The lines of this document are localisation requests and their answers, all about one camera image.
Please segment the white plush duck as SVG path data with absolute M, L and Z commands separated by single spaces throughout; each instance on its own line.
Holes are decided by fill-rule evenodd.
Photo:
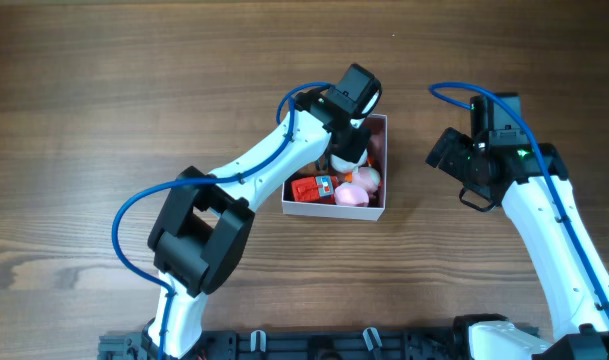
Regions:
M 352 173 L 367 163 L 368 151 L 365 150 L 356 162 L 344 160 L 334 154 L 330 156 L 330 165 L 337 173 Z

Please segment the pink pig toy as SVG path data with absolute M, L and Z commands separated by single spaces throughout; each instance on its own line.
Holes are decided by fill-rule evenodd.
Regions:
M 340 206 L 368 207 L 381 185 L 380 173 L 372 167 L 359 167 L 338 176 L 335 203 Z

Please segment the red toy truck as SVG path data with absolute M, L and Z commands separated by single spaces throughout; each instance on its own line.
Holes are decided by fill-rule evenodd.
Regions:
M 334 204 L 339 182 L 335 176 L 304 177 L 291 182 L 295 202 Z

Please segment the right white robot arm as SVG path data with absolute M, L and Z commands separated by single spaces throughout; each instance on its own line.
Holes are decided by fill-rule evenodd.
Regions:
M 461 193 L 500 208 L 521 236 L 544 291 L 553 341 L 520 330 L 497 314 L 458 316 L 455 359 L 609 359 L 609 274 L 583 225 L 558 150 L 536 140 L 516 93 L 492 93 L 462 82 L 430 86 L 474 92 L 464 109 L 465 135 L 447 128 L 426 162 L 458 180 Z

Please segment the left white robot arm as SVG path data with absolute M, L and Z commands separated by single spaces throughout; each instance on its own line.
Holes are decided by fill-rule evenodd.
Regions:
M 162 286 L 147 330 L 159 359 L 180 359 L 197 344 L 207 299 L 241 260 L 257 209 L 289 177 L 330 152 L 358 163 L 370 139 L 362 121 L 382 95 L 363 85 L 314 82 L 280 102 L 277 127 L 238 159 L 202 173 L 189 167 L 149 189 L 168 196 L 148 238 Z

